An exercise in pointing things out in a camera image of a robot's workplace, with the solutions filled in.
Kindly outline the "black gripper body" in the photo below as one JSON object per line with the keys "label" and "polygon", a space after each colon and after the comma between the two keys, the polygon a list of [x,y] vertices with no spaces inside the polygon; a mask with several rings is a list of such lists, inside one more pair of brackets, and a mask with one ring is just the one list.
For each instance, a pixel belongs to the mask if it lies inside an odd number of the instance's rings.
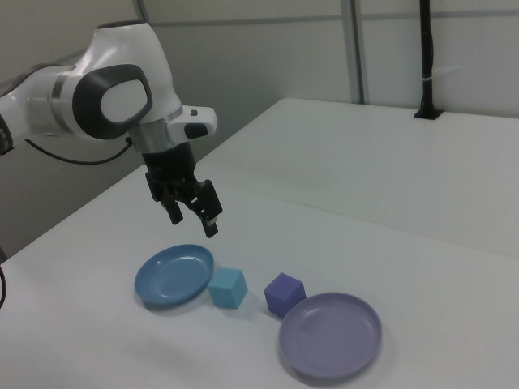
{"label": "black gripper body", "polygon": [[195,157],[189,143],[180,143],[164,152],[143,153],[151,190],[196,183]]}

